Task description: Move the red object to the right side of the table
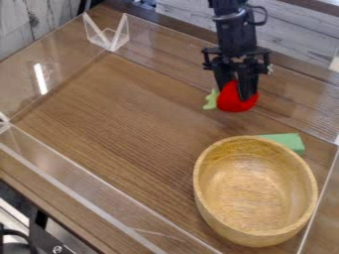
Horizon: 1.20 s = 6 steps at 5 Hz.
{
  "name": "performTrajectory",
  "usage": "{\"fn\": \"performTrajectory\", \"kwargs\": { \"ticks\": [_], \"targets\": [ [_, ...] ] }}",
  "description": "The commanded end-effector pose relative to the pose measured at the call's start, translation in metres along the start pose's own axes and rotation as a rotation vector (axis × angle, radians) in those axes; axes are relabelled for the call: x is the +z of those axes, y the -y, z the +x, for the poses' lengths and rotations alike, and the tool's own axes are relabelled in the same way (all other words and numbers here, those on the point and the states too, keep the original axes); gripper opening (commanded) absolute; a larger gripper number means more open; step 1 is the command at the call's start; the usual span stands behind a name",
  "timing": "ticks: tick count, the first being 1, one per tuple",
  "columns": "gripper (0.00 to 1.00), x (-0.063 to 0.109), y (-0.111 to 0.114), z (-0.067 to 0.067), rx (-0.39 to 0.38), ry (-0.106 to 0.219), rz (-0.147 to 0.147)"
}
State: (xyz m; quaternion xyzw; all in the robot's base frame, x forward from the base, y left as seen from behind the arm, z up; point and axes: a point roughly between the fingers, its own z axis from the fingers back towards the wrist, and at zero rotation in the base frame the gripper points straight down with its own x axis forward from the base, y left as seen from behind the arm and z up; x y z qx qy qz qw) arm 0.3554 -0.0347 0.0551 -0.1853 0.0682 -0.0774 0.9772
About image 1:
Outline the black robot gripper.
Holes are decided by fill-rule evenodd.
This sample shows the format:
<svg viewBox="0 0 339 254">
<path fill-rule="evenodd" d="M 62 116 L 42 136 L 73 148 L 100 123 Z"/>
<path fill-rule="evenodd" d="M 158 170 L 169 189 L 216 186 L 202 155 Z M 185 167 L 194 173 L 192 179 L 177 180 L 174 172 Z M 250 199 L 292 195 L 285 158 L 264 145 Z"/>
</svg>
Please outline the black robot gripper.
<svg viewBox="0 0 339 254">
<path fill-rule="evenodd" d="M 266 22 L 266 11 L 249 0 L 208 0 L 213 10 L 217 45 L 202 48 L 202 67 L 212 70 L 218 90 L 238 77 L 240 100 L 256 94 L 257 74 L 268 73 L 269 50 L 256 45 L 254 28 Z"/>
</svg>

